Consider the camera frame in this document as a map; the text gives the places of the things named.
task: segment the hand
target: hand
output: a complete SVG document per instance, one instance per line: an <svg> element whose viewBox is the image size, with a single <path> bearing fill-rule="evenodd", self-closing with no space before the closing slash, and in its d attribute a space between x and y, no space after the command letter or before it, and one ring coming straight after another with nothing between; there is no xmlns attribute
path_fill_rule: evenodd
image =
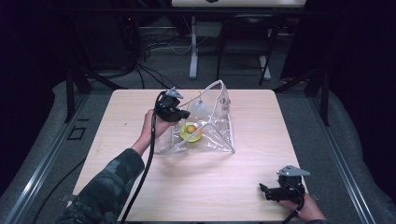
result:
<svg viewBox="0 0 396 224"><path fill-rule="evenodd" d="M297 204L292 203L290 201L280 201L279 203L282 206L289 208L289 210L291 212L297 208ZM306 222L312 221L312 220L318 220L318 219L326 220L326 217L323 215L323 213L318 208L317 203L307 193L304 195L304 207L300 211L300 214L298 215L298 217Z"/></svg>
<svg viewBox="0 0 396 224"><path fill-rule="evenodd" d="M151 120L153 116L154 110L150 109L145 115L145 121L142 127L142 133L140 134L137 141L134 143L132 148L139 153L139 155L143 155L146 149L149 147L151 143ZM160 117L156 116L155 123L155 138L160 137L163 133L171 126L175 126L177 122L166 122L162 120Z"/></svg>

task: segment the desk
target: desk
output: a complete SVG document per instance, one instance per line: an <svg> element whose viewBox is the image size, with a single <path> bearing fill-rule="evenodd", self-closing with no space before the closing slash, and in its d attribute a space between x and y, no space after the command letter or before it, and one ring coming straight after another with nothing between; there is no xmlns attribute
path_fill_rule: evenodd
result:
<svg viewBox="0 0 396 224"><path fill-rule="evenodd" d="M154 106L159 92L114 91L74 194L132 145L140 134L144 115ZM180 93L184 95L183 104L196 91ZM276 171L287 164L299 166L276 96L268 90L228 90L228 93L236 152L154 155L127 220L270 221L287 216L286 209L266 201L259 189L259 183L278 188Z"/></svg>
<svg viewBox="0 0 396 224"><path fill-rule="evenodd" d="M302 8L305 0L219 0L209 3L206 0L172 0L172 7L293 7ZM191 65L190 78L197 78L198 48L196 47L196 20L191 19ZM260 64L265 65L265 57L260 57ZM269 70L265 71L264 78L270 80Z"/></svg>

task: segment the chair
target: chair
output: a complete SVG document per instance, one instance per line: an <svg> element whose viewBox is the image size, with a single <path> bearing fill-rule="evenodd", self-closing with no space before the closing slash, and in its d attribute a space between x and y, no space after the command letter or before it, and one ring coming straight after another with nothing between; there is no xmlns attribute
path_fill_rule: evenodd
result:
<svg viewBox="0 0 396 224"><path fill-rule="evenodd" d="M250 66L249 68L260 68L262 75L259 84L264 80L265 71L271 58L273 45L279 29L285 23L285 19L279 15L267 14L238 14L226 19L222 24L219 34L217 50L218 69L217 80L221 68L221 57L225 53L252 54L265 57L265 64ZM242 66L222 66L222 68L240 68Z"/></svg>

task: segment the yellow object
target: yellow object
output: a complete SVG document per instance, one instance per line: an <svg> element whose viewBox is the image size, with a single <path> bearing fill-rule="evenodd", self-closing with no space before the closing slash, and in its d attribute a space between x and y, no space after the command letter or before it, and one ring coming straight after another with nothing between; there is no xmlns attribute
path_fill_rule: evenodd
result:
<svg viewBox="0 0 396 224"><path fill-rule="evenodd" d="M183 139L188 138L192 133L194 133L199 128L199 124L186 122L180 127L180 136ZM202 137L202 130L196 133L192 138L187 140L188 142L196 142Z"/></svg>

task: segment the table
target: table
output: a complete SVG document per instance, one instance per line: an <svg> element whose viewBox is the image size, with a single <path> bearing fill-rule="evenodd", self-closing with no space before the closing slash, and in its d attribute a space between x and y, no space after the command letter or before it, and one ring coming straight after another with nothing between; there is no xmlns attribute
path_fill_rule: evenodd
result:
<svg viewBox="0 0 396 224"><path fill-rule="evenodd" d="M209 3L206 0L172 0L172 7L291 7L302 8L305 0L219 0L218 2ZM198 48L196 41L196 19L191 18L191 64L190 79L197 78L198 67ZM265 57L260 57L260 64L265 65ZM271 79L269 70L265 71L264 78Z"/></svg>
<svg viewBox="0 0 396 224"><path fill-rule="evenodd" d="M159 92L114 91L74 194L132 145ZM183 103L197 90L179 92ZM268 90L228 93L236 152L154 155L128 221L272 221L288 215L276 202L266 201L259 189L259 183L278 188L276 171L285 165L299 167L276 96Z"/></svg>

